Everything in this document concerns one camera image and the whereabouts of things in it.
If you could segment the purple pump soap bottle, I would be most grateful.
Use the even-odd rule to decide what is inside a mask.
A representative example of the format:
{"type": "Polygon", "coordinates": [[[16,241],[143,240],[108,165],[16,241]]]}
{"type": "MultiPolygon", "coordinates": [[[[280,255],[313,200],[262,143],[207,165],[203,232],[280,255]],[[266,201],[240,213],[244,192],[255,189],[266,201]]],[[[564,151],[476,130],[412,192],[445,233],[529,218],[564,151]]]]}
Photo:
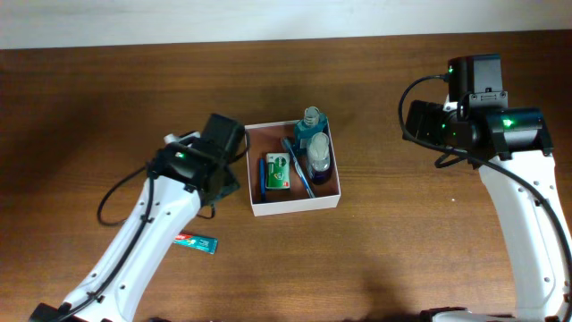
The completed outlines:
{"type": "Polygon", "coordinates": [[[315,185],[331,177],[330,140],[324,132],[314,134],[307,144],[307,173],[315,185]]]}

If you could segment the blue white toothbrush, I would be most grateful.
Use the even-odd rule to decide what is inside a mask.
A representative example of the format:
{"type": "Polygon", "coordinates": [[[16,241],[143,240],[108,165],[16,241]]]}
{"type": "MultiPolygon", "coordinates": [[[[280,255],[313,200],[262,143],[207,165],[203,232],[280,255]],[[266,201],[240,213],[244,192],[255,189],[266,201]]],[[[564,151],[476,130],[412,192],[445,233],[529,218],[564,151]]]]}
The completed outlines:
{"type": "Polygon", "coordinates": [[[310,187],[310,185],[309,185],[309,183],[308,183],[308,181],[307,181],[307,178],[306,178],[306,176],[304,175],[304,173],[303,173],[303,171],[302,171],[302,168],[301,168],[301,166],[300,166],[300,164],[299,164],[299,161],[298,161],[298,159],[297,159],[297,157],[296,157],[296,155],[295,155],[295,153],[294,153],[294,150],[293,150],[293,147],[292,147],[292,144],[291,144],[289,138],[288,138],[288,137],[283,137],[283,138],[281,139],[281,144],[282,144],[282,147],[285,149],[285,151],[289,153],[290,158],[291,158],[291,160],[292,160],[292,162],[293,162],[293,165],[294,165],[294,169],[295,169],[295,171],[296,171],[296,174],[298,175],[299,179],[301,180],[302,185],[303,185],[305,191],[307,192],[308,197],[311,198],[311,199],[313,199],[313,198],[315,197],[315,194],[314,194],[314,192],[312,191],[312,189],[311,189],[311,187],[310,187]]]}

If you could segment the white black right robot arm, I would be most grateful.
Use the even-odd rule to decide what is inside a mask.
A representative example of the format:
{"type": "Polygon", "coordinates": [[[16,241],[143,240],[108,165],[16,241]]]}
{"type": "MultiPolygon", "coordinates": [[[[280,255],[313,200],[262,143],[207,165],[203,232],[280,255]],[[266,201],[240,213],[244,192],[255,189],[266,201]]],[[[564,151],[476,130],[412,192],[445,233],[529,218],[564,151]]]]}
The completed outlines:
{"type": "Polygon", "coordinates": [[[467,162],[487,189],[517,293],[508,321],[571,319],[571,234],[559,201],[553,143],[538,107],[509,107],[497,54],[451,58],[442,104],[398,109],[402,138],[440,152],[435,167],[467,162]]]}

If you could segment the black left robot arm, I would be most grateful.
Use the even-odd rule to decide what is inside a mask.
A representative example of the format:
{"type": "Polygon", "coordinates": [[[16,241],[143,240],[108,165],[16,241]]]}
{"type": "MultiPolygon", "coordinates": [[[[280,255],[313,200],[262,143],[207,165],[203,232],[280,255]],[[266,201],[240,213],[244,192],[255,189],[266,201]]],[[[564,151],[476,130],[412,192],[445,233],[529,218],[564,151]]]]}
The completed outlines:
{"type": "Polygon", "coordinates": [[[202,131],[169,134],[143,167],[142,192],[87,277],[55,308],[40,303],[32,321],[131,321],[180,231],[203,207],[239,189],[231,164],[245,156],[244,125],[211,114],[202,131]]]}

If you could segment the green Dettol soap box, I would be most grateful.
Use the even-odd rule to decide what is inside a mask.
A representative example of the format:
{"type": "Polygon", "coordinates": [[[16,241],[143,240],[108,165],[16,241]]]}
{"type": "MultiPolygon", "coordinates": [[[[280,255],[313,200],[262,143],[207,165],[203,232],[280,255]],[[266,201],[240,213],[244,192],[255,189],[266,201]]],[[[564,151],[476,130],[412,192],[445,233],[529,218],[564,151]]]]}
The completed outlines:
{"type": "Polygon", "coordinates": [[[290,188],[290,155],[288,153],[267,153],[265,156],[268,190],[288,190],[290,188]]]}

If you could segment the teal mouthwash bottle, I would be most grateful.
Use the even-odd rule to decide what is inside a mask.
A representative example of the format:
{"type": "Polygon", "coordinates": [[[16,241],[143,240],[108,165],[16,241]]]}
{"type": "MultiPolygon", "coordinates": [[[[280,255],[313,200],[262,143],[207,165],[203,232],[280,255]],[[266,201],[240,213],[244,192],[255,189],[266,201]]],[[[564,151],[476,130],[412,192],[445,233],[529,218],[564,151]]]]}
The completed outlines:
{"type": "Polygon", "coordinates": [[[322,113],[317,107],[308,107],[303,118],[295,124],[294,127],[294,148],[297,155],[306,153],[309,140],[318,132],[324,132],[328,124],[325,113],[322,113]]]}

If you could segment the blue disposable razor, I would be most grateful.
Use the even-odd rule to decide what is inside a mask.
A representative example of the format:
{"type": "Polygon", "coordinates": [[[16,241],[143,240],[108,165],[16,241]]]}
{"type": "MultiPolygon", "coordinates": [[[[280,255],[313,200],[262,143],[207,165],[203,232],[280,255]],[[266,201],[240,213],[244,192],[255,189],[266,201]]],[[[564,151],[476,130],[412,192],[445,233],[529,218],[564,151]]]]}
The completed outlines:
{"type": "Polygon", "coordinates": [[[259,186],[260,186],[260,202],[266,203],[265,160],[263,158],[260,158],[258,161],[259,161],[258,165],[259,165],[259,179],[260,179],[260,183],[259,183],[259,186]]]}

